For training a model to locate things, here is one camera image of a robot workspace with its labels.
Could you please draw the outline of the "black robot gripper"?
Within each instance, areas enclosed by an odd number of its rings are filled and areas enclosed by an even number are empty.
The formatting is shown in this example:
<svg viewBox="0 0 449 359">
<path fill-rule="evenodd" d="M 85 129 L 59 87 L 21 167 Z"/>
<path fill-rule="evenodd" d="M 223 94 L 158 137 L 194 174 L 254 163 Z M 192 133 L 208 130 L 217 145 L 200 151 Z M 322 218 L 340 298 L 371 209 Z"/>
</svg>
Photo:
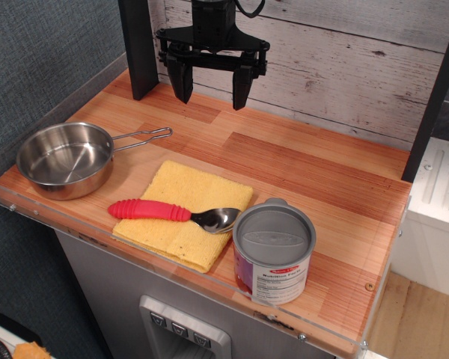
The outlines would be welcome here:
<svg viewBox="0 0 449 359">
<path fill-rule="evenodd" d="M 239 1 L 193 1 L 192 25 L 161 28 L 160 61 L 168 69 L 175 97 L 187 103 L 193 91 L 195 67 L 233 72 L 233 109 L 245 107 L 254 78 L 266 74 L 267 41 L 238 29 L 236 13 L 252 19 L 263 9 L 262 1 L 247 12 Z"/>
</svg>

